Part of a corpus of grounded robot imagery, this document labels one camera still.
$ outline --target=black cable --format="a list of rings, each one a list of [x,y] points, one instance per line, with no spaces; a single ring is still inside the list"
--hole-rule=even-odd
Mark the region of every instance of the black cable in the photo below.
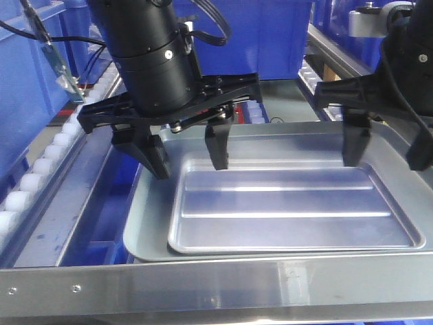
[[[273,123],[273,121],[277,121],[276,123],[284,123],[284,120],[278,116],[274,116],[269,122]]]
[[[215,5],[209,0],[190,0],[192,3],[197,5],[209,18],[218,26],[223,34],[223,37],[211,35],[202,30],[193,30],[189,34],[197,37],[198,39],[216,46],[222,46],[227,44],[227,41],[231,37],[230,25],[227,23],[224,16],[218,10]]]
[[[5,30],[8,30],[11,33],[17,34],[22,37],[26,37],[27,39],[36,39],[36,37],[33,34],[30,34],[29,32],[24,32],[23,30],[19,30],[13,26],[10,26],[2,20],[0,20],[0,27],[3,27]],[[88,43],[101,45],[101,46],[106,45],[103,41],[100,41],[98,39],[91,39],[89,37],[84,37],[84,36],[59,36],[59,37],[52,37],[51,40],[53,42],[81,41],[81,42],[88,42]]]
[[[87,71],[87,73],[85,75],[86,83],[85,83],[85,88],[84,89],[87,88],[87,79],[89,78],[90,72],[93,70],[93,67],[95,66],[97,60],[99,59],[100,55],[102,54],[102,52],[104,51],[105,48],[106,47],[104,45],[104,46],[101,46],[99,49],[97,49],[95,51],[95,53],[92,54],[92,56],[90,57],[89,61],[87,62],[87,65],[86,65],[85,69],[83,70],[83,74],[84,74],[84,72],[86,71],[86,69],[89,68],[89,70]]]
[[[90,63],[92,63],[95,56],[98,55],[98,51],[101,49],[101,47],[93,52],[92,56],[89,58],[89,61],[87,61],[86,66],[84,67],[83,74],[87,71],[88,67],[90,66]]]

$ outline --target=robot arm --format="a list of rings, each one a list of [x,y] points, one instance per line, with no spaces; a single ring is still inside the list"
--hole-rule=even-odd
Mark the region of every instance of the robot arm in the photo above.
[[[369,141],[369,113],[417,125],[416,138],[406,155],[412,170],[433,163],[433,0],[418,0],[407,13],[393,20],[381,44],[381,61],[367,76],[319,83],[318,108],[339,103],[343,108],[343,160],[356,166]]]
[[[224,37],[189,32],[177,22],[172,0],[88,0],[128,92],[85,106],[78,120],[87,133],[111,125],[113,145],[159,179],[169,177],[168,156],[151,125],[169,124],[178,133],[206,121],[212,163],[226,169],[235,105],[261,101],[256,74],[202,76],[191,37],[224,45],[231,31],[209,0],[192,2],[207,11]]]

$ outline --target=blue bin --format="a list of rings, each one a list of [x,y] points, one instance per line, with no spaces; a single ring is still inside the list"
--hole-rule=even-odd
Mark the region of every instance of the blue bin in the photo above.
[[[51,5],[51,0],[30,0],[30,3],[34,8],[40,8]],[[22,6],[16,0],[0,0],[0,8],[0,20],[2,21],[20,16],[22,13]]]
[[[203,74],[258,72],[261,79],[297,78],[313,0],[213,0],[229,22],[228,44],[196,40]],[[194,29],[220,35],[215,23],[188,0],[174,0],[178,16],[199,15]]]
[[[377,0],[374,5],[382,7],[392,0]],[[365,5],[362,0],[318,0],[313,24],[330,39],[375,69],[380,59],[381,38],[350,37],[349,12]]]
[[[14,2],[17,1],[0,0],[8,8],[13,6],[7,3]],[[62,11],[64,4],[58,2],[38,10],[53,36],[62,35],[59,19]],[[22,16],[15,16],[6,22],[21,30],[26,26]],[[66,57],[64,44],[57,43],[57,46]],[[68,101],[68,96],[56,83],[56,76],[39,42],[0,28],[0,62],[0,191],[4,193],[5,188],[11,186],[7,180],[10,179],[11,171],[16,170],[17,160]]]
[[[92,19],[86,0],[63,0],[63,2],[66,6],[66,11],[62,14],[64,34],[68,36],[90,37],[89,28],[92,24]],[[74,41],[67,44],[67,49],[72,74],[76,77],[81,77],[79,79],[80,83],[86,83],[83,72],[87,62],[97,48],[89,51],[88,43]],[[111,60],[99,58],[87,77],[87,82],[90,84],[96,83],[110,62]]]

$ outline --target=screw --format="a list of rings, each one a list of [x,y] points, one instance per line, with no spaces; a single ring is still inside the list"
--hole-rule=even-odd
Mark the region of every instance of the screw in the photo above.
[[[166,58],[167,60],[171,60],[171,59],[173,58],[173,52],[170,51],[169,49],[167,49],[167,50],[165,51],[165,58]]]
[[[7,290],[7,294],[8,294],[9,296],[13,296],[14,294],[16,294],[16,291],[17,291],[17,288],[15,288],[15,287],[9,288],[9,289]]]
[[[70,287],[70,290],[73,293],[79,293],[81,291],[81,285],[79,284],[74,284],[73,286]]]
[[[428,61],[428,56],[426,54],[420,54],[419,57],[418,57],[418,60],[421,63],[426,63]]]
[[[170,130],[173,133],[179,133],[180,131],[182,131],[182,126],[181,126],[180,122],[170,124]]]

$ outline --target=metal tray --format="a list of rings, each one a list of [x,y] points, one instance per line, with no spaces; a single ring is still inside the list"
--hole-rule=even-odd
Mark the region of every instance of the metal tray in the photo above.
[[[360,167],[345,168],[339,123],[235,126],[228,171],[212,170],[203,131],[198,127],[181,137],[162,132],[172,177],[157,181],[141,173],[124,232],[138,259],[404,250],[425,244],[415,226],[425,203],[407,199],[404,179],[423,186],[424,195],[432,192],[409,170],[402,157],[407,144],[389,128],[375,125]],[[395,182],[396,173],[401,183]],[[167,240],[189,255],[173,250]]]

